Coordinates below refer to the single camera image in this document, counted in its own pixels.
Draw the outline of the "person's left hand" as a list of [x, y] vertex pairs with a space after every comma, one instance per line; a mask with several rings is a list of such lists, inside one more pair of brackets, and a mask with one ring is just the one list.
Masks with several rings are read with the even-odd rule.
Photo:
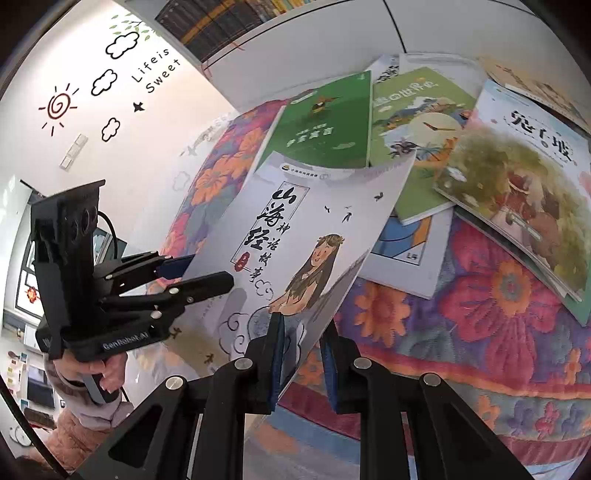
[[85, 374], [100, 374], [99, 384], [103, 390], [113, 393], [123, 386], [125, 382], [125, 369], [127, 354], [120, 353], [106, 360], [95, 360], [82, 364], [82, 372]]

